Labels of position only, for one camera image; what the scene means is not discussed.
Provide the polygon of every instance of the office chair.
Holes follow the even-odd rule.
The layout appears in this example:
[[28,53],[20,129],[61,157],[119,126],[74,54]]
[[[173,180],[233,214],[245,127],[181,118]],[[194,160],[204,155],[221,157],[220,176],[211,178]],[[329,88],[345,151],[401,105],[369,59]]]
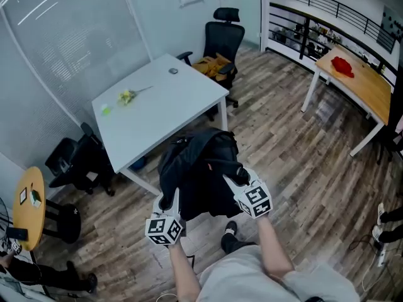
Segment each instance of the office chair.
[[[235,66],[235,56],[237,54],[239,45],[245,35],[245,28],[239,25],[235,25],[232,22],[240,22],[238,16],[239,9],[236,8],[218,8],[214,11],[214,19],[223,20],[220,21],[210,21],[206,24],[206,42],[204,48],[203,57],[210,56],[216,58],[215,53],[219,53],[228,59],[231,63],[223,66],[218,74],[227,75],[227,78],[218,81],[222,87],[226,89],[231,89],[232,81],[238,70]],[[189,66],[189,56],[193,52],[185,52],[177,56],[178,59],[184,60]],[[233,107],[238,107],[238,101],[226,96],[225,99],[233,104]],[[210,121],[213,121],[213,115],[217,112],[217,107],[207,111],[207,116]]]
[[[73,184],[78,190],[92,194],[93,188],[100,184],[109,196],[113,196],[115,192],[110,182],[115,173],[106,150],[87,123],[83,123],[81,129],[84,135],[78,142],[64,138],[46,160],[45,165],[56,177],[49,187]],[[89,172],[97,174],[94,180],[87,176]]]
[[392,152],[400,152],[403,150],[403,138],[398,143],[394,139],[400,134],[396,133],[396,126],[403,115],[403,107],[401,101],[403,99],[403,68],[399,66],[397,71],[394,92],[390,96],[390,109],[388,125],[385,125],[376,135],[375,140],[380,143],[380,153],[377,164],[382,160],[383,150],[386,148],[389,153],[389,162],[392,161]]

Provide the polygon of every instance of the red cloth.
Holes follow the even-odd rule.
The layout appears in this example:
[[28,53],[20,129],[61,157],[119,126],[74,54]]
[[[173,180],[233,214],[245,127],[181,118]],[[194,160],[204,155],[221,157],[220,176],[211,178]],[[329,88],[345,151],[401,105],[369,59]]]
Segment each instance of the red cloth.
[[338,72],[348,77],[354,77],[354,73],[351,72],[351,65],[345,59],[336,56],[332,59],[332,64]]

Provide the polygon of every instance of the table leg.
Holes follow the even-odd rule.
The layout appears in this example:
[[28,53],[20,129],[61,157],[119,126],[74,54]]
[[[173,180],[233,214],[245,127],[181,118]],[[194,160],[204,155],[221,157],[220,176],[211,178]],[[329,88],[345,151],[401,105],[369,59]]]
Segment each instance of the table leg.
[[301,111],[303,111],[303,112],[305,112],[307,110],[307,107],[308,107],[308,104],[309,104],[310,99],[312,97],[312,94],[315,91],[317,80],[319,79],[319,74],[320,73],[321,73],[321,71],[319,70],[318,67],[316,67],[314,78],[312,79],[312,82],[310,82],[310,86],[309,86],[307,96],[305,97],[304,104],[301,107]]
[[221,98],[218,103],[219,106],[219,115],[221,119],[221,130],[228,131],[228,122],[227,122],[227,104],[225,102],[225,96]]
[[354,157],[379,131],[383,128],[384,124],[379,122],[375,128],[362,140],[351,152],[350,156]]
[[53,214],[53,213],[51,213],[50,211],[47,211],[47,210],[45,210],[45,217],[49,218],[49,219],[52,219],[52,220],[56,220],[56,221],[59,219],[58,215]]
[[129,168],[123,169],[121,173],[124,174],[133,182],[137,183],[140,187],[143,187],[144,189],[148,190],[150,193],[155,194],[156,196],[159,196],[161,194],[160,190],[149,184],[147,181],[141,179],[136,173],[131,171]]
[[46,199],[46,205],[51,207],[51,208],[57,209],[57,210],[62,209],[61,205],[59,205],[57,203],[54,203],[53,201],[50,201],[49,199]]
[[60,236],[60,234],[59,234],[58,232],[55,232],[55,231],[53,231],[53,230],[49,230],[49,229],[46,229],[46,228],[44,228],[44,229],[42,230],[42,233],[45,234],[45,235],[48,235],[48,236],[52,236],[52,237],[56,237],[56,238],[61,238],[61,236]]

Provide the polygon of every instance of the chair backrest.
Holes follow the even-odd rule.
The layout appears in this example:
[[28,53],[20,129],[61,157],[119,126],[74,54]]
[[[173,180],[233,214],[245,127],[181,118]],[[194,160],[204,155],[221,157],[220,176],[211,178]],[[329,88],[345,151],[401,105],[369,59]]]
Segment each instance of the chair backrest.
[[219,53],[231,62],[245,35],[245,28],[232,24],[231,21],[239,21],[238,9],[218,8],[214,12],[214,18],[223,22],[211,21],[206,24],[206,45],[203,56],[216,57]]
[[389,120],[388,128],[395,130],[396,126],[403,116],[403,68],[399,66],[397,71],[395,89],[390,95],[390,109],[389,109]]
[[78,148],[78,143],[70,138],[64,138],[49,155],[45,165],[54,176],[65,173],[71,164],[71,158]]

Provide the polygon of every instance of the power strip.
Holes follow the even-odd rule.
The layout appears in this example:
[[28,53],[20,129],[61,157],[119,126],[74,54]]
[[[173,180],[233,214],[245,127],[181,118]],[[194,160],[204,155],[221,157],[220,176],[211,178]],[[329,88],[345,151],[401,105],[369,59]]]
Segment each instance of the power strip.
[[383,266],[383,260],[385,259],[386,255],[386,250],[381,251],[379,257],[378,257],[378,267]]

